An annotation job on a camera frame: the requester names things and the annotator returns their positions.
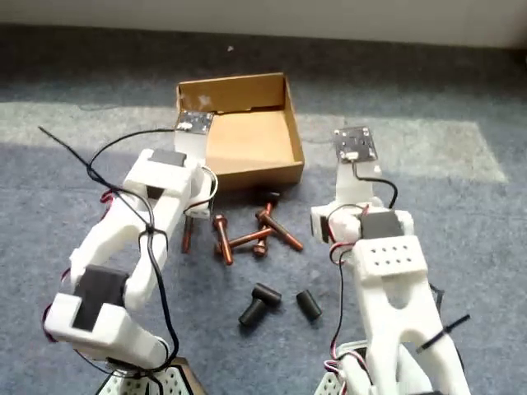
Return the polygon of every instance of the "box flap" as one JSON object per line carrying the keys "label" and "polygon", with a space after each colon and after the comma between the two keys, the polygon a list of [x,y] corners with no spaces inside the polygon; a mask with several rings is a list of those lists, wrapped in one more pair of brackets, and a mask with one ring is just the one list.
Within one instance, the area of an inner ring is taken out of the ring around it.
{"label": "box flap", "polygon": [[282,73],[181,82],[180,109],[231,113],[283,107],[286,82]]}

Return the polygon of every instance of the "copper bolt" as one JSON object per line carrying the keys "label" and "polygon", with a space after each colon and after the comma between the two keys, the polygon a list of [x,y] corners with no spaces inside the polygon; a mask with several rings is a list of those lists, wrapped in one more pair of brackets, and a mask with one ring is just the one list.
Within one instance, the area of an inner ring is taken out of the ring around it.
{"label": "copper bolt", "polygon": [[295,239],[283,226],[276,222],[268,213],[267,210],[263,209],[256,213],[256,218],[262,224],[273,228],[277,234],[283,237],[284,241],[291,245],[296,251],[301,251],[304,249],[304,246],[300,241]]}
{"label": "copper bolt", "polygon": [[229,239],[227,237],[227,219],[223,215],[218,214],[217,216],[214,216],[212,224],[214,225],[214,228],[216,228],[216,231],[219,235],[219,241],[220,245],[222,246],[222,254],[223,258],[225,259],[225,263],[227,266],[230,266],[233,261],[231,246],[229,245]]}
{"label": "copper bolt", "polygon": [[181,240],[181,252],[189,253],[190,239],[192,238],[192,229],[194,227],[194,218],[186,216],[184,219],[183,239]]}
{"label": "copper bolt", "polygon": [[[249,235],[241,236],[236,239],[229,240],[229,246],[231,249],[238,247],[242,244],[249,243],[250,241],[261,239],[263,237],[267,237],[270,234],[272,234],[273,230],[271,228],[266,227],[263,230],[259,230],[258,232],[251,233]],[[214,245],[214,252],[215,253],[222,253],[222,245],[220,243],[216,243]]]}
{"label": "copper bolt", "polygon": [[[273,210],[273,204],[267,203],[265,206],[265,211],[268,213],[268,215],[271,215],[271,211]],[[267,229],[267,225],[261,225],[260,230]],[[260,240],[258,240],[258,243],[253,247],[253,254],[257,257],[264,257],[267,255],[267,237],[262,237]]]}

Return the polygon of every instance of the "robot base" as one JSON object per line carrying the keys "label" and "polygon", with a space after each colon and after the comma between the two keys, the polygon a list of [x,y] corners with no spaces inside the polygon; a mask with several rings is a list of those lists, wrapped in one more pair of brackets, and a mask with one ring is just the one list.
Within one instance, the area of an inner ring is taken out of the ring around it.
{"label": "robot base", "polygon": [[[156,374],[156,379],[163,386],[165,395],[204,395],[205,391],[198,380],[190,371],[185,359],[178,358],[164,372]],[[115,371],[115,375],[109,375],[100,386],[96,394],[99,395],[158,395],[159,387],[148,377],[141,379],[126,379],[117,377],[122,372]]]}

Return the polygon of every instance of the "white plastic bracket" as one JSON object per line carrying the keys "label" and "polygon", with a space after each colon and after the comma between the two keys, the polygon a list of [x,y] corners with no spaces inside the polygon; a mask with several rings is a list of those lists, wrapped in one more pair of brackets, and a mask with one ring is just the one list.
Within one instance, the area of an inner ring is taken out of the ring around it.
{"label": "white plastic bracket", "polygon": [[[366,364],[379,395],[398,393],[396,370],[401,342],[421,345],[442,331],[427,278],[427,263],[416,236],[361,239],[352,251],[355,287],[368,350]],[[469,386],[451,337],[430,353],[440,390],[469,395]]]}

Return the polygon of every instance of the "perforated plate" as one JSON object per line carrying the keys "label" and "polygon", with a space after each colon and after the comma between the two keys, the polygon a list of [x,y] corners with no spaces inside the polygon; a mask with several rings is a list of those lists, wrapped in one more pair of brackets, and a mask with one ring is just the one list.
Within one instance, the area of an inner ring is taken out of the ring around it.
{"label": "perforated plate", "polygon": [[322,378],[315,395],[338,395],[341,387],[342,384],[337,380],[335,374],[328,372]]}
{"label": "perforated plate", "polygon": [[[186,382],[181,377],[180,370],[169,368],[165,373],[156,374],[156,378],[163,384],[165,395],[192,395],[192,391],[187,388]],[[147,387],[153,389],[148,394]],[[110,377],[105,385],[99,390],[99,395],[151,395],[158,394],[157,384],[149,378],[142,379],[123,379]]]}
{"label": "perforated plate", "polygon": [[410,272],[427,272],[417,236],[361,239],[353,248],[361,281]]}

